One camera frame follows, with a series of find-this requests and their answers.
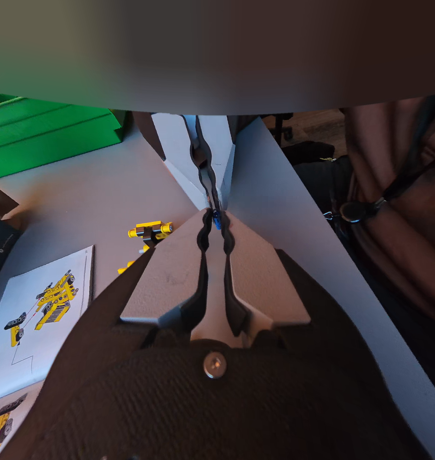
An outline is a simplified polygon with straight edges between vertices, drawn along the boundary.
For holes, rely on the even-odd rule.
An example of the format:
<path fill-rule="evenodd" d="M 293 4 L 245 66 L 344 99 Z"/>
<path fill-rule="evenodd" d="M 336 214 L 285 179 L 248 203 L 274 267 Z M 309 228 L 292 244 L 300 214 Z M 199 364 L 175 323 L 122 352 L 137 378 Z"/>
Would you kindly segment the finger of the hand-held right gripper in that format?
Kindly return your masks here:
<path fill-rule="evenodd" d="M 199 166 L 194 162 L 193 149 L 198 146 L 191 115 L 153 114 L 163 152 L 164 163 L 176 182 L 198 210 L 213 208 L 209 192 L 200 180 Z"/>
<path fill-rule="evenodd" d="M 196 130 L 206 158 L 206 173 L 202 176 L 207 191 L 214 208 L 226 211 L 235 155 L 229 118 L 226 115 L 198 115 Z"/>

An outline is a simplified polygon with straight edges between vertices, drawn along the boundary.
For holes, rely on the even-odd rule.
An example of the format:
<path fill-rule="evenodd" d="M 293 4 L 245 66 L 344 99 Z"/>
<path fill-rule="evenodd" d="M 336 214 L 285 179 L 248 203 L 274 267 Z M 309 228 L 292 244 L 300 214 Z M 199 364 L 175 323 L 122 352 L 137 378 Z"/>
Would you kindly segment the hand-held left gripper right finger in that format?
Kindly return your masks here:
<path fill-rule="evenodd" d="M 222 214 L 225 310 L 232 334 L 309 324 L 311 318 L 275 248 L 229 212 Z"/>

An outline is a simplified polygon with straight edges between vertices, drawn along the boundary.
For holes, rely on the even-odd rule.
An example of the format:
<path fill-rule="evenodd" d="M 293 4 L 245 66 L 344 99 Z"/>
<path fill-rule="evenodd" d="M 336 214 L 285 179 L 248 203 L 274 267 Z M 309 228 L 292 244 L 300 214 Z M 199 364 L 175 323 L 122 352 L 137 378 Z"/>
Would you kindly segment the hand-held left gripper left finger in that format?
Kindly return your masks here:
<path fill-rule="evenodd" d="M 120 318 L 191 332 L 206 312 L 212 210 L 203 209 L 159 243 Z"/>

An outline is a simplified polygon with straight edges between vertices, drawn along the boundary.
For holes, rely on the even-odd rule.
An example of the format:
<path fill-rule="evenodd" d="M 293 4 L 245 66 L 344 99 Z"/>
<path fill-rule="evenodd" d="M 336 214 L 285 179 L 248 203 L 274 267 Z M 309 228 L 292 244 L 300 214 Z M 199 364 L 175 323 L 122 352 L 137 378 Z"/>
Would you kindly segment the yellow and black lego assembly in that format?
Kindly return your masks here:
<path fill-rule="evenodd" d="M 143 247 L 139 250 L 139 254 L 142 255 L 149 249 L 157 246 L 161 241 L 173 233 L 173 231 L 173 222 L 163 223 L 162 221 L 153 221 L 137 224 L 128 231 L 128 237 L 142 238 Z"/>

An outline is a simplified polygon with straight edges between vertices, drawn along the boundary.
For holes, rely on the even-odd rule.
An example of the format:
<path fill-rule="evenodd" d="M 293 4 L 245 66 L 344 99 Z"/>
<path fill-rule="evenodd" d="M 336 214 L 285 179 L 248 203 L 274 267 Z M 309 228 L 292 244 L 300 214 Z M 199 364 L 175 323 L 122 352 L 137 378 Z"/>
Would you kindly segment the white lego instruction booklet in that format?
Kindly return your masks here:
<path fill-rule="evenodd" d="M 94 246 L 8 280 L 0 299 L 0 453 L 87 309 Z"/>

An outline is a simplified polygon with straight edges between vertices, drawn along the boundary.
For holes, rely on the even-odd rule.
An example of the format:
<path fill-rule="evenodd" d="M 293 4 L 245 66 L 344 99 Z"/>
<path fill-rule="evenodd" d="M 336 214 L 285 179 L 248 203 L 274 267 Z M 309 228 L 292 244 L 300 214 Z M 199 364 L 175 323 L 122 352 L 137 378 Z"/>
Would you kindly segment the black office chair base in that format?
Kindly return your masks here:
<path fill-rule="evenodd" d="M 285 141 L 291 141 L 293 139 L 293 131 L 292 127 L 284 127 L 284 121 L 290 120 L 293 117 L 294 113 L 282 113 L 282 114 L 274 114 L 275 117 L 275 127 L 272 131 L 270 131 L 277 142 L 278 146 L 281 146 L 282 138 Z"/>

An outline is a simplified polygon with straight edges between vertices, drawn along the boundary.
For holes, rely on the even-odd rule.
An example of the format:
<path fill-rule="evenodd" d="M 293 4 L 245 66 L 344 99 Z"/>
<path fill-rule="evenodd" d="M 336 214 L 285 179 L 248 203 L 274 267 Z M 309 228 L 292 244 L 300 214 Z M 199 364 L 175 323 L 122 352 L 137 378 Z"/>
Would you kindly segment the black bag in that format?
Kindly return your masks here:
<path fill-rule="evenodd" d="M 347 202 L 353 168 L 347 155 L 334 158 L 331 144 L 304 141 L 282 151 L 329 225 L 339 225 L 339 208 Z"/>

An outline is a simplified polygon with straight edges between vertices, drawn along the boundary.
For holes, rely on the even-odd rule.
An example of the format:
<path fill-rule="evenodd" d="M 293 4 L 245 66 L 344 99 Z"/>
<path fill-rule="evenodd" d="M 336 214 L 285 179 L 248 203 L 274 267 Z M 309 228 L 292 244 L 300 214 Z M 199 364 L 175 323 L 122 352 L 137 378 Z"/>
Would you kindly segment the green plastic bin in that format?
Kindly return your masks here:
<path fill-rule="evenodd" d="M 127 111 L 0 94 L 0 178 L 122 142 Z"/>

